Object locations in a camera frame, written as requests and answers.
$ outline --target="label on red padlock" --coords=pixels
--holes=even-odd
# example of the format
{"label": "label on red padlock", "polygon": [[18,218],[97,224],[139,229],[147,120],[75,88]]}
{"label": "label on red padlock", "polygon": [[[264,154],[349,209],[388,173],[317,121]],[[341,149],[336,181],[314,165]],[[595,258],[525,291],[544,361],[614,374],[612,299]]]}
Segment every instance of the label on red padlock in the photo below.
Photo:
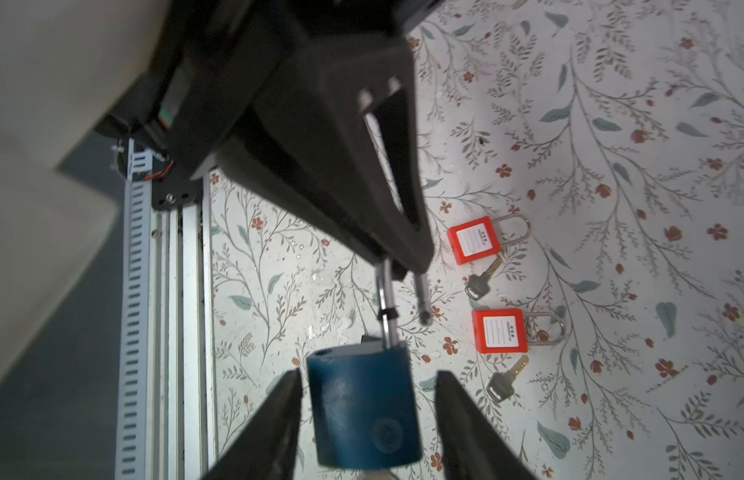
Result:
{"label": "label on red padlock", "polygon": [[528,352],[524,312],[519,309],[474,310],[475,348],[481,353]]}
{"label": "label on red padlock", "polygon": [[458,265],[498,254],[502,248],[488,216],[453,226],[446,232]]}

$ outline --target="table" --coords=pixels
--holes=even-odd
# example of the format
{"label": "table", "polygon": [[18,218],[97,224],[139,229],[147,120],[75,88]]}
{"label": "table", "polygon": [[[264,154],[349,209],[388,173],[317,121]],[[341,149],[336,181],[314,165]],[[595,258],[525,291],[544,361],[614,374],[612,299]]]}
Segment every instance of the table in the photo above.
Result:
{"label": "table", "polygon": [[[452,370],[541,478],[744,478],[744,2],[447,2],[409,37],[419,163],[436,254],[435,323],[396,285],[423,459],[440,478],[433,386]],[[377,333],[370,265],[321,231],[211,176],[217,440],[319,348]],[[472,304],[445,231],[520,212]],[[474,308],[562,314],[501,406],[476,352]],[[555,335],[547,319],[529,337]],[[296,478],[317,465],[304,397]]]}

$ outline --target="tablecloth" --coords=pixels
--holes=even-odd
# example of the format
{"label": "tablecloth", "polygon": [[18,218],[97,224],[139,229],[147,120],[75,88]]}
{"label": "tablecloth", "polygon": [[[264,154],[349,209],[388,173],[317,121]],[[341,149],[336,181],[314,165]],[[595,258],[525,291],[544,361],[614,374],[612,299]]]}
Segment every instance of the tablecloth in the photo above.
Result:
{"label": "tablecloth", "polygon": [[[397,283],[423,459],[396,474],[442,478],[451,370],[540,478],[744,478],[744,0],[455,0],[409,46],[435,322]],[[379,326],[370,265],[222,174],[211,189],[224,451],[284,371],[307,391],[310,352]],[[457,266],[446,229],[508,213],[532,236],[469,302],[492,259]],[[566,338],[531,346],[497,405],[486,384],[519,355],[479,354],[471,311],[511,306]],[[308,395],[302,418],[295,477],[356,478],[317,465]]]}

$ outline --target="red flower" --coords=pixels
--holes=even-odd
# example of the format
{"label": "red flower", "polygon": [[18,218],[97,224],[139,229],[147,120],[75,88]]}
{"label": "red flower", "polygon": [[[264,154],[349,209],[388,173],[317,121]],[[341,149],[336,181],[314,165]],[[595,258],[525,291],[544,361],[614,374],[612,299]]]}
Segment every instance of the red flower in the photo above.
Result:
{"label": "red flower", "polygon": [[631,140],[633,140],[637,144],[643,144],[647,140],[647,132],[644,130],[633,130],[633,133],[631,134]]}
{"label": "red flower", "polygon": [[708,229],[708,235],[712,235],[714,240],[726,240],[729,230],[724,228],[721,224],[713,225],[712,228]]}
{"label": "red flower", "polygon": [[502,164],[500,168],[495,169],[496,174],[500,174],[500,178],[510,177],[513,169],[508,164]]}
{"label": "red flower", "polygon": [[740,320],[740,309],[736,306],[732,306],[729,303],[724,304],[724,316],[729,318],[733,322]]}
{"label": "red flower", "polygon": [[601,184],[598,187],[596,187],[596,193],[601,195],[602,198],[606,198],[612,195],[612,189],[609,188],[608,185]]}
{"label": "red flower", "polygon": [[458,347],[457,340],[452,340],[448,336],[444,337],[444,350],[446,350],[447,355],[452,355],[454,353],[457,353],[457,347]]}
{"label": "red flower", "polygon": [[722,168],[724,168],[724,162],[722,161],[721,158],[716,158],[716,159],[709,158],[708,168],[711,168],[713,170],[721,170]]}
{"label": "red flower", "polygon": [[436,453],[430,456],[430,466],[434,467],[437,472],[441,472],[441,454]]}
{"label": "red flower", "polygon": [[682,239],[682,231],[679,230],[677,226],[670,226],[663,229],[663,231],[665,232],[665,238],[667,238],[669,242],[675,242]]}
{"label": "red flower", "polygon": [[664,379],[669,375],[671,378],[678,375],[678,371],[673,368],[673,362],[670,360],[660,359],[655,363],[655,368],[660,372],[660,376]]}

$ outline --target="blue padlock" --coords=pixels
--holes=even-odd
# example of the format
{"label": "blue padlock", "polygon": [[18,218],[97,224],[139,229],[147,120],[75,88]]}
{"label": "blue padlock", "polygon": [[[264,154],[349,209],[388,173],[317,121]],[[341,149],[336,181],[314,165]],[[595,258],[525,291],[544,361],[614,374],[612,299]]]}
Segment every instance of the blue padlock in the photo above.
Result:
{"label": "blue padlock", "polygon": [[405,343],[319,350],[307,366],[319,464],[379,470],[421,458]]}

